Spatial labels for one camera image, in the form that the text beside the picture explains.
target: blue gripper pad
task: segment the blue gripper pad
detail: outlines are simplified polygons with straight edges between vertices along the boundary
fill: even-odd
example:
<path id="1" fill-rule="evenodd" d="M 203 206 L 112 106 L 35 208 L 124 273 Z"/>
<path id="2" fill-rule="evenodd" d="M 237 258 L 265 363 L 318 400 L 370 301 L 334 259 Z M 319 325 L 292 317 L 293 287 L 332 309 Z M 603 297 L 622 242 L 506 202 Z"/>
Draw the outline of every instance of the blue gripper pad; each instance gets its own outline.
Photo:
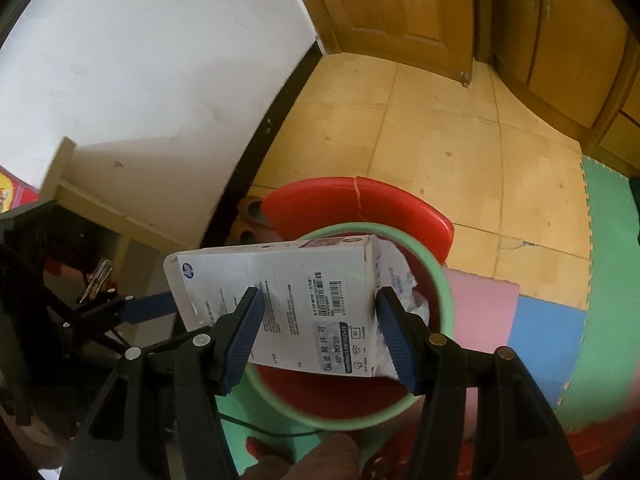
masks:
<path id="1" fill-rule="evenodd" d="M 414 339 L 415 329 L 411 314 L 407 314 L 390 286 L 384 286 L 376 295 L 376 316 L 385 344 L 389 348 L 398 380 L 412 394 L 418 395 L 417 357 Z"/>
<path id="2" fill-rule="evenodd" d="M 242 379 L 247 359 L 264 317 L 262 292 L 255 287 L 249 287 L 242 296 L 236 312 L 240 312 L 242 317 L 226 348 L 225 373 L 220 382 L 220 391 L 223 395 L 230 393 Z"/>

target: brown slipper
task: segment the brown slipper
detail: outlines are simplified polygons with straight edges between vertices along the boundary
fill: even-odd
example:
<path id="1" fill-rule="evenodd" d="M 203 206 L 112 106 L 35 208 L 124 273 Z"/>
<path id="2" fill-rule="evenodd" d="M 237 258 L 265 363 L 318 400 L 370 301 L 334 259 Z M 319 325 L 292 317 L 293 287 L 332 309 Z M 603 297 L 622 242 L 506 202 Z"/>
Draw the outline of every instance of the brown slipper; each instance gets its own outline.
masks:
<path id="1" fill-rule="evenodd" d="M 264 227 L 273 227 L 271 221 L 261 209 L 262 199 L 259 196 L 245 196 L 238 202 L 238 213 L 245 220 Z"/>
<path id="2" fill-rule="evenodd" d="M 281 241 L 282 238 L 274 229 L 249 222 L 244 218 L 236 218 L 231 225 L 225 245 L 252 245 Z"/>
<path id="3" fill-rule="evenodd" d="M 243 218 L 236 218 L 231 224 L 231 230 L 225 245 L 252 245 L 258 243 L 260 241 L 255 234 L 254 225 Z"/>

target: finger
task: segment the finger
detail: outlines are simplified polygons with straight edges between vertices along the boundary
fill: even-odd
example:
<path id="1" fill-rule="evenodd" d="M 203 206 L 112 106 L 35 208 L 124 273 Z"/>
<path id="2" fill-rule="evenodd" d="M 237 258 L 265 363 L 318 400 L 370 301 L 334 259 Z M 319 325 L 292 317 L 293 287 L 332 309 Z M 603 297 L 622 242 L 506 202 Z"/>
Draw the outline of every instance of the finger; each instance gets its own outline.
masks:
<path id="1" fill-rule="evenodd" d="M 360 450 L 353 439 L 336 433 L 294 464 L 282 480 L 358 480 Z"/>
<path id="2" fill-rule="evenodd" d="M 279 480 L 289 470 L 289 462 L 279 456 L 266 455 L 247 468 L 240 480 Z"/>

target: wooden cabinet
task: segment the wooden cabinet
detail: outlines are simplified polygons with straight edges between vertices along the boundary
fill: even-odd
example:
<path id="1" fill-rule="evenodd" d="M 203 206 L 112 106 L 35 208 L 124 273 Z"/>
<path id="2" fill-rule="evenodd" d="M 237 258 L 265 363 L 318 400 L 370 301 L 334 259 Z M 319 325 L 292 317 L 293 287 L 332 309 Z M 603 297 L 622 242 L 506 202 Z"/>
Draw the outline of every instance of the wooden cabinet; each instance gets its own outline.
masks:
<path id="1" fill-rule="evenodd" d="M 492 45 L 507 72 L 526 84 L 533 61 L 540 0 L 492 0 Z"/>
<path id="2" fill-rule="evenodd" d="M 640 168 L 640 127 L 619 113 L 600 142 L 600 147 L 636 169 Z"/>
<path id="3" fill-rule="evenodd" d="M 470 78 L 473 0 L 321 1 L 344 51 Z"/>
<path id="4" fill-rule="evenodd" d="M 590 128 L 618 72 L 627 26 L 610 0 L 541 0 L 529 89 Z"/>
<path id="5" fill-rule="evenodd" d="M 636 76 L 622 111 L 640 124 L 640 77 L 638 76 Z"/>

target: tiled floor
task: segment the tiled floor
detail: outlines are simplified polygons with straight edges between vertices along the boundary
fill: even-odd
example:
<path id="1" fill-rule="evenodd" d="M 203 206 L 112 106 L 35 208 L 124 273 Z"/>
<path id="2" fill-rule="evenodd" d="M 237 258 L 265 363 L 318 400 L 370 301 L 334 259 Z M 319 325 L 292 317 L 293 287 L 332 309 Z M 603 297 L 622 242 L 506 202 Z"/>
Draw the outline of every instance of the tiled floor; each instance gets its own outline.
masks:
<path id="1" fill-rule="evenodd" d="M 250 193 L 315 176 L 401 187 L 456 227 L 447 265 L 587 308 L 590 229 L 580 146 L 488 65 L 468 88 L 356 54 L 322 58 Z"/>

